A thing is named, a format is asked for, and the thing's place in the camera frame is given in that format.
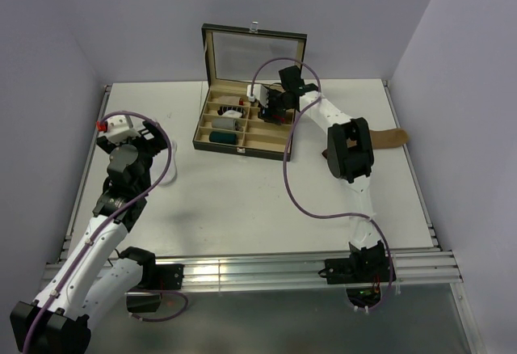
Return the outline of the brown ribbed sock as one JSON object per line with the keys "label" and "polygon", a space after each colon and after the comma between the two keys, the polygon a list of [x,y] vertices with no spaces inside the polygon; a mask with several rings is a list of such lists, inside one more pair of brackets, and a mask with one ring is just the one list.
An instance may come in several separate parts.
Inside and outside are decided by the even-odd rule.
{"label": "brown ribbed sock", "polygon": [[408,143],[410,136],[404,129],[369,130],[371,147],[385,150],[401,147]]}

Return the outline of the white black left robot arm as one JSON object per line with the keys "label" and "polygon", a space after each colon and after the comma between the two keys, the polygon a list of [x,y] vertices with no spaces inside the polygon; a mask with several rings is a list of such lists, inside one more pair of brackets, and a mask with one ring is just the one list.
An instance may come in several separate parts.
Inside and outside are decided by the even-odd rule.
{"label": "white black left robot arm", "polygon": [[151,179],[153,159],[174,147],[159,123],[143,119],[135,130],[131,114],[111,115],[98,122],[97,146],[109,155],[103,193],[85,233],[58,273],[30,303],[20,301],[10,321],[21,353],[84,353],[94,319],[124,292],[151,289],[158,278],[154,253],[129,247],[110,271],[102,274],[111,253],[130,233],[158,186]]}

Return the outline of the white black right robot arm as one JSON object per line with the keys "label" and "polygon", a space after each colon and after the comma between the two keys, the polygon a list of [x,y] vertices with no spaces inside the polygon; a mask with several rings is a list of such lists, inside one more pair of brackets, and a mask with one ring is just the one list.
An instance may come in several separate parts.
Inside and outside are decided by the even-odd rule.
{"label": "white black right robot arm", "polygon": [[276,97],[268,93],[266,85],[257,86],[252,82],[247,86],[246,96],[257,101],[269,112],[277,108],[295,109],[298,114],[290,128],[287,147],[302,116],[308,116],[326,134],[326,163],[330,173],[343,182],[351,191],[359,211],[335,214],[316,214],[303,208],[292,193],[288,182],[287,156],[284,152],[282,173],[284,186],[290,201],[304,215],[329,220],[349,217],[353,233],[349,239],[354,257],[349,265],[351,275],[360,281],[369,280],[377,271],[375,258],[366,252],[380,252],[383,256],[391,255],[387,239],[376,223],[370,194],[370,178],[374,164],[372,139],[368,122],[363,118],[353,118],[335,107],[323,94],[319,79],[306,84],[301,78],[301,68],[293,65],[279,72],[283,91]]}

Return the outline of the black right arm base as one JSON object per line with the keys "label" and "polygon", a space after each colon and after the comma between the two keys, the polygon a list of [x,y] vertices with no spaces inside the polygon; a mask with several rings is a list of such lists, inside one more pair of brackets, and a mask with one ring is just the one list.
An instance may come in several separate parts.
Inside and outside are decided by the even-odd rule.
{"label": "black right arm base", "polygon": [[363,311],[380,303],[383,283],[390,287],[397,279],[393,260],[382,241],[370,248],[351,246],[348,257],[326,259],[317,274],[327,284],[361,284],[346,292],[348,301]]}

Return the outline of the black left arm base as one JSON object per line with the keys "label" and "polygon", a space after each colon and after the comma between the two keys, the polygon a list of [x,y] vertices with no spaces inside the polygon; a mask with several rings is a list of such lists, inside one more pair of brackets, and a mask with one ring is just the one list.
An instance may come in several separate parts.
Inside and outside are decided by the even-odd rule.
{"label": "black left arm base", "polygon": [[171,306],[176,318],[189,306],[186,295],[180,292],[185,266],[180,263],[159,264],[145,272],[142,281],[126,293],[125,304],[130,314],[155,314],[161,306]]}

